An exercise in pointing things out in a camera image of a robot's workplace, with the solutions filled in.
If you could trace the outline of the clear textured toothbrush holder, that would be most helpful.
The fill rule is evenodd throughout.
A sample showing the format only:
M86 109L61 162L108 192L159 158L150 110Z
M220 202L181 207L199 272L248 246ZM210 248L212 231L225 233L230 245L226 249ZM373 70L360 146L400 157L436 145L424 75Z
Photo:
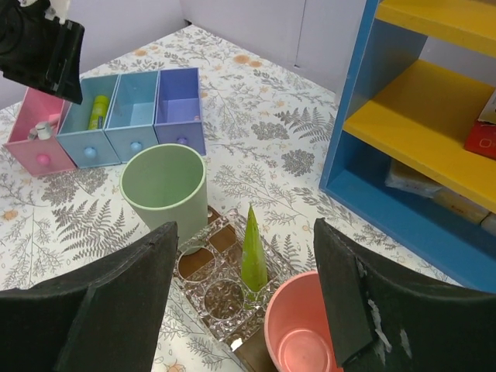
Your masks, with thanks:
M251 291L241 278L246 217L209 211L209 224L179 246L174 279L209 332L236 350L263 330L272 295L296 270L262 239L267 285Z

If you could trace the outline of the purple drawer box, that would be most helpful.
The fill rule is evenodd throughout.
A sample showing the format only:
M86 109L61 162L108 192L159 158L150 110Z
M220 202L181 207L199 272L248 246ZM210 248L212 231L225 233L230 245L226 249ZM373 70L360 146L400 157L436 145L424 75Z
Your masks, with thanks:
M178 143L206 155L199 70L159 72L154 129L159 143Z

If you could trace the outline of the blue wooden shelf unit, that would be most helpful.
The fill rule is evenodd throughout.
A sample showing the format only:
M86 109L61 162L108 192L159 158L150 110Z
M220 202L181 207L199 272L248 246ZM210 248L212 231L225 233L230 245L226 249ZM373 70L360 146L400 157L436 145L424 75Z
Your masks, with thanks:
M384 180L397 160L490 212L495 162L463 145L493 88L422 60L429 37L495 55L493 1L368 1L320 187L458 283L495 289L495 238Z

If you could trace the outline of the pink plastic cup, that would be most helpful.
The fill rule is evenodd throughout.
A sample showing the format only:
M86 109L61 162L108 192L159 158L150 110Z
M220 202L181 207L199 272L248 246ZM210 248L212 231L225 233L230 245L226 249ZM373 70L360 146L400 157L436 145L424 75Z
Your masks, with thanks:
M318 273L298 274L272 295L264 319L268 353L279 371L339 372Z

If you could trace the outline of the light blue drawer box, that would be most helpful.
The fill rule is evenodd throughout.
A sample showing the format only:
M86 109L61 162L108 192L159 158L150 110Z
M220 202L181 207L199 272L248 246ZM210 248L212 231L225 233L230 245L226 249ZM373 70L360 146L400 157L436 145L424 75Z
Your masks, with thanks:
M157 71L119 76L105 133L123 163L158 144L154 130L158 79Z

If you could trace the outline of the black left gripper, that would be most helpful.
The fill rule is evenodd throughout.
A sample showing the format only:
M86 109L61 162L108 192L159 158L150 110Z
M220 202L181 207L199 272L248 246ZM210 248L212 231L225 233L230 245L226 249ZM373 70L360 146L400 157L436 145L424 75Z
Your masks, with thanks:
M66 18L69 1L1 2L4 78L66 101L82 103L84 27Z

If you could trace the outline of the oval wooden tray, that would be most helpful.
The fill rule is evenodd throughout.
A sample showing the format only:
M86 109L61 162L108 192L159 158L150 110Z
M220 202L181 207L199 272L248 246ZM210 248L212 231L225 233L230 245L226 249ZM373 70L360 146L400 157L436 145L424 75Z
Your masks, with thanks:
M264 338L264 319L271 296L281 285L285 266L262 241L268 282L250 301L250 289L241 278L246 217L232 209L222 216L219 231L208 238L216 259L212 283L205 292L205 309L212 334L225 343L248 371L275 371Z

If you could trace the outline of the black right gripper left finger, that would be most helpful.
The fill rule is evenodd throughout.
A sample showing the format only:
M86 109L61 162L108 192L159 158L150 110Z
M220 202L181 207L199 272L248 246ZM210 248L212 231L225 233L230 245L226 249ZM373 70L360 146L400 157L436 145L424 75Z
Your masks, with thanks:
M3 371L150 371L178 245L168 222L29 289L1 293Z

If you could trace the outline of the pink white toothbrush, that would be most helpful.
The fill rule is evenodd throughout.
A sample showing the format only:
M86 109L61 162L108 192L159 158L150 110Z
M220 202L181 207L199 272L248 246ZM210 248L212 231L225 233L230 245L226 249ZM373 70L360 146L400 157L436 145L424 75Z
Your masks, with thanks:
M33 140L48 140L54 136L57 132L57 126L60 121L60 115L50 115L48 120L34 120L30 119L28 121L28 134L26 138L29 141Z

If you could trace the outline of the lime green toothpaste tube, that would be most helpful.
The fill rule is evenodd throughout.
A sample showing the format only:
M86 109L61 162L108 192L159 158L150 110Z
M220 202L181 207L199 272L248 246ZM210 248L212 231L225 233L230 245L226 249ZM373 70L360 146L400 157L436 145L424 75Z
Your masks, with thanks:
M105 95L97 95L93 102L88 130L102 129L105 122L105 117L109 109L109 97Z
M246 221L241 278L243 283L250 289L250 293L247 295L250 301L257 299L257 293L268 282L264 246L260 238L259 227L252 205L249 207Z

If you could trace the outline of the red small box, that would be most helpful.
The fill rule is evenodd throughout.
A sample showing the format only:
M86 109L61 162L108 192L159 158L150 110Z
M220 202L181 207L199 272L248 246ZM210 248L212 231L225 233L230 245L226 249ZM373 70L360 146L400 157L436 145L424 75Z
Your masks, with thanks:
M496 159L496 125L475 121L464 144L464 149L483 157Z

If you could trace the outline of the green plastic cup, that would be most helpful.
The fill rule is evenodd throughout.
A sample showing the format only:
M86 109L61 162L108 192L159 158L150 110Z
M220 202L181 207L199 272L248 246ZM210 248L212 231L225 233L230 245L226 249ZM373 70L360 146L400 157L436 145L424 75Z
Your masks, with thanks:
M178 249L192 255L200 249L184 244L208 225L206 171L196 150L177 143L160 144L126 164L119 187L149 229L176 222Z

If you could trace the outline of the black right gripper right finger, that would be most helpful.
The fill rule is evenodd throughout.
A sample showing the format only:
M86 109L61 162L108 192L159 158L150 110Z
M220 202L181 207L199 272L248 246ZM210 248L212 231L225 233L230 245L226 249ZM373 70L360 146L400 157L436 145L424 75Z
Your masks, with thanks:
M494 294L420 274L324 219L315 220L313 246L338 367L495 369Z

